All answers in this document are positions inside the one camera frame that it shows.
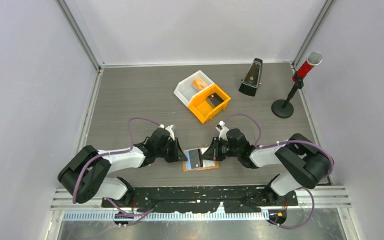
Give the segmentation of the blue credit card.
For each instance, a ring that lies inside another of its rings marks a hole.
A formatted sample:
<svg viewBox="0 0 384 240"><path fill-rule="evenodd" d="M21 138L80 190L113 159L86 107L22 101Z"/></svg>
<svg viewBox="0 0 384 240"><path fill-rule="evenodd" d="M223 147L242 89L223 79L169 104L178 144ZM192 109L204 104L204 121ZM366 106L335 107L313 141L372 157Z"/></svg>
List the blue credit card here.
<svg viewBox="0 0 384 240"><path fill-rule="evenodd" d="M187 171L191 171L192 168L191 168L191 159L190 159L190 154L189 154L189 150L186 150L184 152L186 158L187 158L187 161L184 163L184 171L187 172Z"/></svg>

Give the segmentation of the orange card holder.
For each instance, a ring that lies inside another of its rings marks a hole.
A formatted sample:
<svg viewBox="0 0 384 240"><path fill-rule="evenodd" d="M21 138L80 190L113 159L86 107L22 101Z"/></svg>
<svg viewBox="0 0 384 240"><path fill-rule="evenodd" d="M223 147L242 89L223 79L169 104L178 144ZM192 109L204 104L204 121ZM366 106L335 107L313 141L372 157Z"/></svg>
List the orange card holder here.
<svg viewBox="0 0 384 240"><path fill-rule="evenodd" d="M202 155L207 149L208 147L185 149L183 153L187 161L183 162L183 171L192 172L218 169L220 166L218 161L203 159Z"/></svg>

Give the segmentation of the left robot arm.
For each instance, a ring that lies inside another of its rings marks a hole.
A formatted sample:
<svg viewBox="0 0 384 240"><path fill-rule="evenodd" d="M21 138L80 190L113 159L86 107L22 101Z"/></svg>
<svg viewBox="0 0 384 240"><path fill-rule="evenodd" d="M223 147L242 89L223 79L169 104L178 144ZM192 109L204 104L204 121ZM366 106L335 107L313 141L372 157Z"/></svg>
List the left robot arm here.
<svg viewBox="0 0 384 240"><path fill-rule="evenodd" d="M187 161L171 125L161 125L133 147L97 150L86 145L59 172L57 180L72 195L74 203L84 204L97 197L128 207L134 199L133 187L122 177L110 178L108 174L143 168L157 158L168 163Z"/></svg>

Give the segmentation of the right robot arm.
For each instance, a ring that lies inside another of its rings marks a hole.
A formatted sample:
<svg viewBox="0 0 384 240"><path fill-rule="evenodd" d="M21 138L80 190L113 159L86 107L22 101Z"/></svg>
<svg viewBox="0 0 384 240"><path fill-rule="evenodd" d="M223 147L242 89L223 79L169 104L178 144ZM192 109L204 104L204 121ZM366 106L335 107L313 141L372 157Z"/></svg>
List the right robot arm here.
<svg viewBox="0 0 384 240"><path fill-rule="evenodd" d="M286 195L300 188L314 189L333 170L334 160L300 133L272 145L250 144L245 135L233 128L214 137L209 148L201 154L203 160L223 161L237 158L248 169L281 164L284 173L276 175L262 190L262 200L279 205Z"/></svg>

